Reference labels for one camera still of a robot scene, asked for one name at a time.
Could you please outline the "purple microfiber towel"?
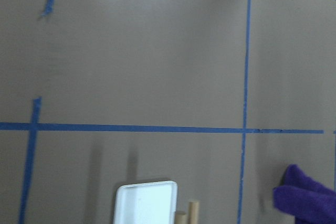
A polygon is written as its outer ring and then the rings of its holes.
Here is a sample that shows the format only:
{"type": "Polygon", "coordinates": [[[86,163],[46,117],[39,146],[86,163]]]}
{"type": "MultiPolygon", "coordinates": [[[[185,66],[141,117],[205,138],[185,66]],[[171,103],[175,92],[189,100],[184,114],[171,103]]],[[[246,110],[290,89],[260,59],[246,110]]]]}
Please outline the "purple microfiber towel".
{"type": "Polygon", "coordinates": [[[286,169],[273,189],[273,205],[295,223],[335,223],[335,192],[307,176],[298,165],[286,169]]]}

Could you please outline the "white wooden towel rack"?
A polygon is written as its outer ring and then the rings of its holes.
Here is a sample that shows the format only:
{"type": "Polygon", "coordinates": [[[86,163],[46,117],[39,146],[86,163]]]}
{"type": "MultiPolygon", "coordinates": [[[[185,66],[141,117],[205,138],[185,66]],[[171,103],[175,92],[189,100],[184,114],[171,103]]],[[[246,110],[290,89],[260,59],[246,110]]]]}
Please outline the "white wooden towel rack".
{"type": "Polygon", "coordinates": [[[188,213],[177,211],[178,185],[160,181],[123,185],[115,197],[113,223],[199,223],[199,201],[191,200],[188,213]]]}

